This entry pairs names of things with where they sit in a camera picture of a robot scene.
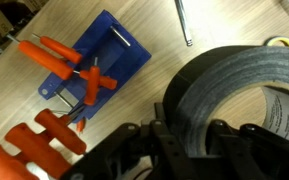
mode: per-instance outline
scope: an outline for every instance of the orange handle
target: orange handle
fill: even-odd
[[[78,64],[82,60],[82,55],[76,52],[73,48],[69,48],[64,46],[63,44],[49,38],[46,36],[42,36],[40,38],[40,42],[45,45],[46,47],[52,49],[53,51],[57,52],[58,54],[62,55],[66,59],[70,60],[74,64]]]
[[[73,69],[64,61],[54,57],[29,41],[21,41],[18,48],[28,57],[32,58],[46,69],[52,71],[63,80],[69,79],[73,74]]]
[[[60,121],[62,121],[64,124],[67,124],[70,121],[70,118],[68,116],[62,116],[60,118]],[[54,138],[47,130],[44,130],[43,132],[39,133],[38,135],[48,143],[50,143],[52,141],[52,139]],[[26,155],[23,154],[23,152],[18,153],[15,156],[15,158],[23,164],[30,162],[30,159],[28,157],[26,157]]]
[[[95,104],[99,83],[100,68],[98,66],[92,66],[88,76],[84,104],[90,106]]]
[[[80,71],[80,77],[81,78],[88,80],[89,76],[90,76],[89,72],[87,72],[85,70]],[[117,81],[115,79],[108,77],[108,76],[100,76],[99,85],[103,86],[107,89],[114,90],[117,86]]]
[[[76,123],[76,131],[78,133],[83,132],[84,128],[85,128],[85,118],[81,119],[78,123]]]
[[[0,179],[38,180],[20,161],[4,151],[0,145]]]
[[[67,127],[66,123],[60,121],[49,109],[44,109],[36,117],[35,121],[47,129],[48,134],[58,139],[65,147],[80,155],[85,153],[86,144]]]
[[[53,178],[59,179],[71,167],[59,152],[50,147],[48,142],[35,134],[25,123],[13,127],[5,139],[21,149],[23,154]]]
[[[88,71],[85,71],[85,70],[82,70],[80,71],[80,77],[85,79],[85,80],[88,80],[88,77],[90,76],[89,72]]]
[[[107,76],[100,77],[100,86],[103,86],[107,89],[114,90],[117,86],[117,81]]]

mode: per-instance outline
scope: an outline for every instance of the screwdriver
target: screwdriver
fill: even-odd
[[[64,61],[56,58],[50,53],[46,52],[42,48],[36,46],[30,41],[19,41],[10,34],[7,35],[9,39],[18,43],[18,49],[33,59],[38,64],[42,65],[46,69],[52,71],[63,80],[69,79],[73,74],[73,68],[68,66]]]
[[[100,68],[97,66],[98,58],[95,57],[94,65],[91,66],[90,71],[74,71],[78,73],[81,78],[87,80],[86,94],[84,104],[92,106],[95,104],[96,95],[99,91],[99,86],[103,86],[113,90],[117,86],[117,81],[107,76],[100,75]]]
[[[48,109],[41,111],[35,117],[35,121],[42,124],[46,130],[39,134],[35,134],[25,123],[13,127],[6,134],[5,139],[17,146],[21,152],[11,156],[0,145],[0,179],[38,180],[27,171],[25,164],[28,162],[35,162],[52,177],[58,179],[71,165],[49,145],[49,142],[57,138],[76,154],[85,153],[86,144],[66,126],[84,110],[84,107],[84,105],[79,106],[60,118]]]
[[[76,52],[75,49],[64,46],[63,44],[59,43],[58,41],[55,41],[54,39],[51,39],[47,36],[41,36],[40,37],[34,33],[32,35],[39,38],[41,44],[43,44],[44,46],[57,52],[61,56],[65,57],[66,59],[73,62],[74,64],[78,64],[81,62],[82,55],[80,53]]]

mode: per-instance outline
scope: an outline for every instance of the blue plastic stand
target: blue plastic stand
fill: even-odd
[[[113,33],[114,27],[131,45],[127,46]],[[101,75],[116,79],[115,90],[100,88],[94,106],[86,106],[83,112],[73,121],[78,122],[83,117],[90,119],[94,114],[150,59],[148,53],[132,35],[107,11],[103,11],[73,46],[83,55],[80,64],[67,62],[74,70],[87,70],[94,65],[98,57]],[[63,81],[51,73],[41,84],[38,91],[45,99],[52,98],[55,92],[60,93],[66,88],[78,103],[75,108],[83,105],[87,81],[74,74],[69,80]]]

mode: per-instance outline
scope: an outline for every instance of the screwdriver shaft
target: screwdriver shaft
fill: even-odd
[[[125,43],[126,46],[131,46],[131,43],[129,43],[113,26],[111,26],[111,29],[117,35],[117,37]]]
[[[7,34],[6,37],[14,42],[20,43],[20,41],[18,39],[16,39],[14,36]]]
[[[37,35],[37,34],[35,34],[35,33],[32,33],[32,35],[35,36],[35,37],[37,37],[37,38],[39,38],[39,39],[41,38],[39,35]]]
[[[178,15],[179,15],[179,18],[181,21],[186,45],[192,46],[193,45],[192,36],[191,36],[191,33],[190,33],[188,25],[187,25],[187,20],[186,20],[186,16],[185,16],[183,2],[182,2],[182,0],[175,0],[175,4],[176,4]]]
[[[95,57],[95,59],[94,59],[94,66],[97,66],[97,62],[98,62],[98,57]]]
[[[58,98],[60,98],[67,106],[69,106],[70,108],[74,108],[74,106],[73,106],[70,102],[68,102],[68,100],[65,99],[60,93],[54,92],[54,94],[55,94]]]

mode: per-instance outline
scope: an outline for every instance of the duct tape roll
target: duct tape roll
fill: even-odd
[[[196,57],[177,73],[166,90],[163,106],[171,131],[190,157],[206,153],[207,127],[217,110],[235,95],[254,87],[289,92],[289,48],[220,47]],[[272,106],[267,112],[282,113],[281,103],[274,102],[277,95],[272,97],[266,98],[273,99],[273,103],[267,103]],[[282,117],[276,118],[271,125],[281,124]]]

